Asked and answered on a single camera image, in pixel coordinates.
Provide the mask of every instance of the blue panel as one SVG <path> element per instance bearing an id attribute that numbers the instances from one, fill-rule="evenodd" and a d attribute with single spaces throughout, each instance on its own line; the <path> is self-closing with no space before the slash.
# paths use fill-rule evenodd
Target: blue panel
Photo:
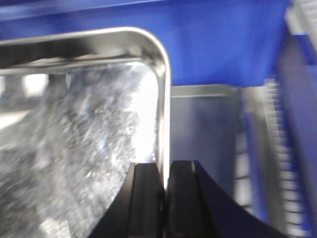
<path id="1" fill-rule="evenodd" d="M 20 2 L 0 7 L 0 39 L 136 26 L 165 45 L 174 85 L 237 86 L 261 85 L 270 75 L 288 5 L 288 0 Z"/>
<path id="2" fill-rule="evenodd" d="M 307 34 L 295 35 L 294 38 L 297 40 L 308 65 L 317 65 L 316 50 L 313 47 L 309 36 Z"/>

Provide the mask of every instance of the stainless steel tray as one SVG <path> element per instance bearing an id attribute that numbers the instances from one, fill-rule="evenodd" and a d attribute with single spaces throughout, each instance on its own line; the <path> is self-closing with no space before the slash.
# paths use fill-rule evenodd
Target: stainless steel tray
<path id="1" fill-rule="evenodd" d="M 131 162 L 169 171 L 170 67 L 130 27 L 0 42 L 0 237 L 86 237 Z"/>

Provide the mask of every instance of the scratched metal surface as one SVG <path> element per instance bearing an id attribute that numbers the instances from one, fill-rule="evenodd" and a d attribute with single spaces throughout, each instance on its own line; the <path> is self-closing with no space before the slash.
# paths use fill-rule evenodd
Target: scratched metal surface
<path id="1" fill-rule="evenodd" d="M 148 66 L 67 74 L 1 78 L 1 238 L 87 237 L 130 162 L 155 160 L 158 85 Z"/>

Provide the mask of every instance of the metal tray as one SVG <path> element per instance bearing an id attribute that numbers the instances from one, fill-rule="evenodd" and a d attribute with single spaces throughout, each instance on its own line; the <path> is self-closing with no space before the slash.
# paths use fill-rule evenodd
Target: metal tray
<path id="1" fill-rule="evenodd" d="M 0 237 L 84 238 L 129 164 L 169 171 L 170 67 L 131 27 L 0 42 Z"/>
<path id="2" fill-rule="evenodd" d="M 233 196 L 238 95 L 226 85 L 173 86 L 171 160 L 198 160 Z"/>

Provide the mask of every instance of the gray metal surface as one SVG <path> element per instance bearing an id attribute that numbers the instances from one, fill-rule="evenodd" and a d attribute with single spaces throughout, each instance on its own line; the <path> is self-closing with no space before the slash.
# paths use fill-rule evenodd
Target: gray metal surface
<path id="1" fill-rule="evenodd" d="M 237 95 L 225 85 L 173 86 L 171 160 L 198 160 L 233 196 Z"/>
<path id="2" fill-rule="evenodd" d="M 286 20 L 292 34 L 308 34 L 317 49 L 317 2 L 315 0 L 292 0 Z"/>
<path id="3" fill-rule="evenodd" d="M 52 58 L 52 46 L 67 52 Z M 0 52 L 0 237 L 85 238 L 130 162 L 168 170 L 169 65 L 152 35 L 71 33 Z"/>
<path id="4" fill-rule="evenodd" d="M 239 118 L 236 134 L 234 200 L 250 214 L 254 213 L 253 187 L 250 173 L 250 150 L 243 111 L 241 90 L 239 91 Z"/>

